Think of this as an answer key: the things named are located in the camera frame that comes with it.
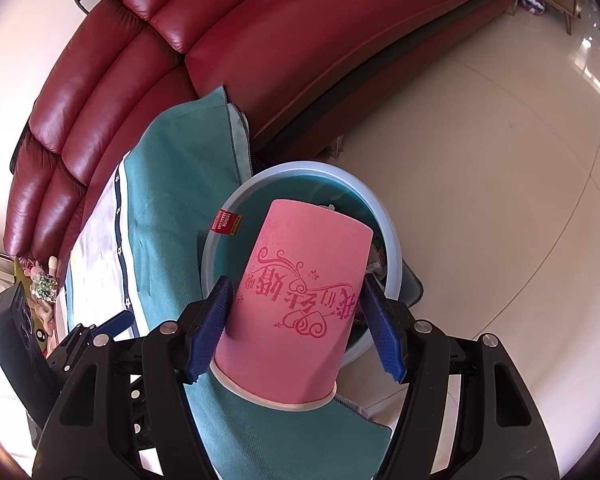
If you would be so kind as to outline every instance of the blue gripper pad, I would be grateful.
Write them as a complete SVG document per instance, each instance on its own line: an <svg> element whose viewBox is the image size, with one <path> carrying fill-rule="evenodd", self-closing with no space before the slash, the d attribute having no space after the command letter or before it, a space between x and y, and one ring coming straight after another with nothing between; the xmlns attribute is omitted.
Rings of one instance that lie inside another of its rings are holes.
<svg viewBox="0 0 600 480"><path fill-rule="evenodd" d="M400 340L400 336L404 335L404 331L397 321L392 320L392 316L387 310L391 307L378 286L378 282L371 274L367 274L362 283L360 305L378 350L382 368L385 372L391 374L394 381L401 383L407 373L407 369L402 362L402 343Z"/></svg>
<svg viewBox="0 0 600 480"><path fill-rule="evenodd" d="M122 334L127 328L130 328L136 322L136 316L130 310L123 310L117 313L114 317L106 320L99 327L91 332L91 340L98 334L107 334L110 338Z"/></svg>
<svg viewBox="0 0 600 480"><path fill-rule="evenodd" d="M234 284L228 277L220 276L187 330L186 343L190 349L187 377L190 381L195 383L208 370L233 301Z"/></svg>

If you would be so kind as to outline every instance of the label sticker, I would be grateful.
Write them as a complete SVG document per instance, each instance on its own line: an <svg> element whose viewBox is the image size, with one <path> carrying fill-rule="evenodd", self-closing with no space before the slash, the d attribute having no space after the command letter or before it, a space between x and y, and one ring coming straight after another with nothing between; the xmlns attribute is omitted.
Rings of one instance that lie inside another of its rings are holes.
<svg viewBox="0 0 600 480"><path fill-rule="evenodd" d="M216 214L216 218L211 225L211 230L215 233L220 233L221 235L233 236L238 231L241 222L242 215L221 209L218 211L218 214Z"/></svg>

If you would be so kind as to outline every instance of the silver bolt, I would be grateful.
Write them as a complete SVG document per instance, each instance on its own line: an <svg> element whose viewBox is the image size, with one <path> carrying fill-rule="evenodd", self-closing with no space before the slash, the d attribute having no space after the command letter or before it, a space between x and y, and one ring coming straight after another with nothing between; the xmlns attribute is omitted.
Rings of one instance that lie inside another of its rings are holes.
<svg viewBox="0 0 600 480"><path fill-rule="evenodd" d="M160 325L160 333L164 335L175 334L178 331L178 324L175 321L165 321Z"/></svg>
<svg viewBox="0 0 600 480"><path fill-rule="evenodd" d="M109 342L109 336L107 334L98 334L93 338L94 346L104 346Z"/></svg>
<svg viewBox="0 0 600 480"><path fill-rule="evenodd" d="M416 332L420 332L421 334L428 334L433 330L429 321L416 321L413 327L416 329Z"/></svg>
<svg viewBox="0 0 600 480"><path fill-rule="evenodd" d="M496 346L498 346L498 338L496 336L494 336L493 334L485 334L482 336L482 342L487 345L490 346L491 348L494 348Z"/></svg>

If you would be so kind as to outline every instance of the tile floor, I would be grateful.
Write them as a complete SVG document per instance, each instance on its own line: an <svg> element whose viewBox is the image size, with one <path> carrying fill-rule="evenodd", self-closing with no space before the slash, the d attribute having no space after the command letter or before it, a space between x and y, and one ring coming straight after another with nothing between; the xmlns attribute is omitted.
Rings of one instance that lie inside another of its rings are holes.
<svg viewBox="0 0 600 480"><path fill-rule="evenodd" d="M600 430L600 13L501 16L345 138L339 165L394 219L424 284L413 312L451 335L496 333L564 473ZM394 422L404 391L374 350L340 393ZM459 383L447 411L457 413ZM446 465L455 415L434 469Z"/></svg>

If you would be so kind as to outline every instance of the sofa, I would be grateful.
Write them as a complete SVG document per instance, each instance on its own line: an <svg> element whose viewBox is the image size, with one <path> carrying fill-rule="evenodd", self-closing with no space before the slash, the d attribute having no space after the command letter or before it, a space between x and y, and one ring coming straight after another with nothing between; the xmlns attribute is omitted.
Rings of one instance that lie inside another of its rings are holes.
<svg viewBox="0 0 600 480"><path fill-rule="evenodd" d="M261 165L312 158L517 0L102 0L67 44L12 160L4 248L66 262L122 156L224 85Z"/></svg>

